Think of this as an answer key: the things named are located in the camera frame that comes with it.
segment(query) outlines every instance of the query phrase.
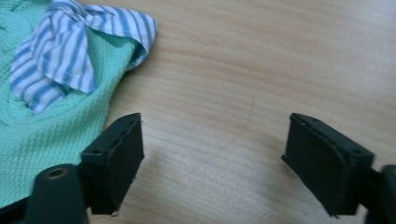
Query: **fabric fold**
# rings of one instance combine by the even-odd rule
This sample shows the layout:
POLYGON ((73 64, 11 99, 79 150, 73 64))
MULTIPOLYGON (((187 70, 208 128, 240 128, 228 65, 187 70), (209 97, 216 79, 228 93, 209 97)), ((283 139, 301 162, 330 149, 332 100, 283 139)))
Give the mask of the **fabric fold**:
POLYGON ((12 92, 41 113, 71 89, 86 94, 96 90, 87 29, 129 38, 138 43, 126 71, 141 64, 155 38, 156 21, 124 8, 80 5, 54 0, 42 21, 18 48, 9 78, 12 92))
MULTIPOLYGON (((34 40, 34 32, 39 33, 36 30, 46 19, 45 16, 49 15, 49 6, 53 3, 55 2, 51 3, 50 0, 0 1, 0 36, 3 37, 0 41, 0 208, 27 197, 35 176, 44 169, 63 163, 80 163, 80 152, 102 131, 111 95, 125 70, 145 50, 138 40, 89 28, 86 25, 88 13, 85 12, 85 17, 77 18, 85 20, 90 55, 85 59, 91 61, 95 91, 91 94, 74 91, 71 87, 44 76, 32 60, 34 52, 32 42, 29 41, 34 40), (18 64, 13 60, 17 56, 17 49, 21 57, 18 64), (22 97, 29 102, 33 101, 31 107, 43 111, 41 114, 35 114, 11 91, 9 81, 12 64, 14 69, 21 67, 26 71, 21 77, 13 79, 14 87, 21 88, 22 97), (37 95, 28 96, 28 91, 23 89, 32 90, 33 93, 37 90, 40 101, 34 103, 37 102, 34 98, 37 95)), ((52 12, 61 10, 59 7, 63 5, 56 7, 58 9, 53 9, 52 12)), ((74 13, 79 9, 80 7, 68 10, 74 13)), ((66 17, 71 18, 66 13, 61 18, 66 17)), ((76 18, 70 20, 72 28, 78 28, 74 26, 80 24, 75 20, 76 18)), ((62 41, 70 35, 67 33, 68 28, 69 26, 55 24, 47 29, 56 31, 59 40, 53 41, 62 41)), ((41 45, 38 39, 36 43, 35 47, 39 50, 41 45)), ((53 59, 57 54, 39 55, 44 59, 53 59)))

